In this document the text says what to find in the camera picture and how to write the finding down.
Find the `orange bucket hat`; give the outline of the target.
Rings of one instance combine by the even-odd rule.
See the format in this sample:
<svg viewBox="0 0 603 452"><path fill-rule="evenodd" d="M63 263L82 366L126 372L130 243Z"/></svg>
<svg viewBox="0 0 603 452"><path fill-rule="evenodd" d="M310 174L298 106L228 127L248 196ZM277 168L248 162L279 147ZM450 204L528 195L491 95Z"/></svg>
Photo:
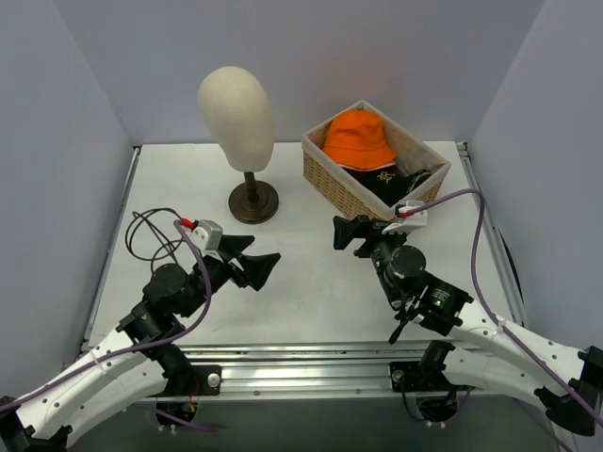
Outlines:
<svg viewBox="0 0 603 452"><path fill-rule="evenodd" d="M396 159L383 120L367 110L351 109L336 116L322 151L337 165L371 168Z"/></svg>

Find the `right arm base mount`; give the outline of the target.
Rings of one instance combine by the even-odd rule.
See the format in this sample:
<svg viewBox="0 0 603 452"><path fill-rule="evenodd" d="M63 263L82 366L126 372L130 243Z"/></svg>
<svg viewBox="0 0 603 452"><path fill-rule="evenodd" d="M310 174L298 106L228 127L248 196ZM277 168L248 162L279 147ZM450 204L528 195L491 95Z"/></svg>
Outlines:
<svg viewBox="0 0 603 452"><path fill-rule="evenodd" d="M441 374L424 373L418 362L390 362L391 388L407 414L427 428L444 429L462 410L474 386L455 385Z"/></svg>

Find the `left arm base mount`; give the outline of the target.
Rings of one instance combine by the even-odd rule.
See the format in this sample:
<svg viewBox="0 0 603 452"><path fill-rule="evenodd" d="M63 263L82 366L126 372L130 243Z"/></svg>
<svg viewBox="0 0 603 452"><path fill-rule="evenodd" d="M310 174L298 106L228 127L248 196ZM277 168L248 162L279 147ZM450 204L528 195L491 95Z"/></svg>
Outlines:
<svg viewBox="0 0 603 452"><path fill-rule="evenodd" d="M196 413L199 396L217 396L220 393L222 369L216 364L192 365L184 374L168 380L158 394L168 402L157 402L155 407L182 421L191 422Z"/></svg>

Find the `pink bucket hat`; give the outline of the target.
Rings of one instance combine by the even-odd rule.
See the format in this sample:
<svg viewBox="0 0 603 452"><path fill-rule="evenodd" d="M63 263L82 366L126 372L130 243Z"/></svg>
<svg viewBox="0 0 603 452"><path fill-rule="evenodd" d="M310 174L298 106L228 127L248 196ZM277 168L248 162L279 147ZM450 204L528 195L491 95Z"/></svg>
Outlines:
<svg viewBox="0 0 603 452"><path fill-rule="evenodd" d="M371 171L374 171L374 170L383 170L383 169L386 169L386 168L390 168L392 166L395 167L396 166L396 161L395 160L391 160L391 161L388 161L388 162L386 162L384 164L377 165L377 166L371 167L371 168L359 168L359 167L354 167L354 166L351 166L351 165L344 165L344 164L338 164L338 166L340 168L344 169L344 170L349 170L349 171L371 172Z"/></svg>

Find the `black wire hat stand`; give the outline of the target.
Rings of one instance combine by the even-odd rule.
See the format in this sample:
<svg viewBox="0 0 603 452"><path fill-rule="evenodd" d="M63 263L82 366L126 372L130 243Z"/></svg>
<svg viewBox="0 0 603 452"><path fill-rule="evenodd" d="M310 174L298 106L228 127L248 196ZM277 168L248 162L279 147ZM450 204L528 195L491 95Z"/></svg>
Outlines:
<svg viewBox="0 0 603 452"><path fill-rule="evenodd" d="M174 231L169 232L168 218L182 220L173 208L155 207L142 211L132 211L125 227L124 245L135 259L145 263L154 272L166 263L179 263L177 252L184 240Z"/></svg>

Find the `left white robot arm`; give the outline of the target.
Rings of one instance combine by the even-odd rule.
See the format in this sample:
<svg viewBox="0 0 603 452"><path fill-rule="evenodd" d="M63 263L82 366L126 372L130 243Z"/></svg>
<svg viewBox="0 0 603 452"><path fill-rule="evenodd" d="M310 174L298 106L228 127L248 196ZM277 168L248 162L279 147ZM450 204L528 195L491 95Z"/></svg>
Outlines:
<svg viewBox="0 0 603 452"><path fill-rule="evenodd" d="M1 440L9 451L64 451L82 434L148 396L199 393L202 377L175 344L182 318L204 318L226 283L260 290L279 253L244 254L251 235L225 235L190 271L159 266L142 299L106 337L41 388L1 399Z"/></svg>

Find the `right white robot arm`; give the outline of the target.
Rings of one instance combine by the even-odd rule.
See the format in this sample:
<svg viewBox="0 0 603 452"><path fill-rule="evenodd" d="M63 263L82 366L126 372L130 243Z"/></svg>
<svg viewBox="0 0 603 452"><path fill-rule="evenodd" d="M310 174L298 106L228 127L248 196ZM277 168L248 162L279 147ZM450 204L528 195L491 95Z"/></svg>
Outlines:
<svg viewBox="0 0 603 452"><path fill-rule="evenodd" d="M489 389L544 411L557 426L595 435L602 408L602 351L579 349L540 336L500 315L464 290L427 271L424 254L406 243L395 223L334 217L334 248L367 258L398 322L389 342L415 324L441 335L418 366L421 382Z"/></svg>

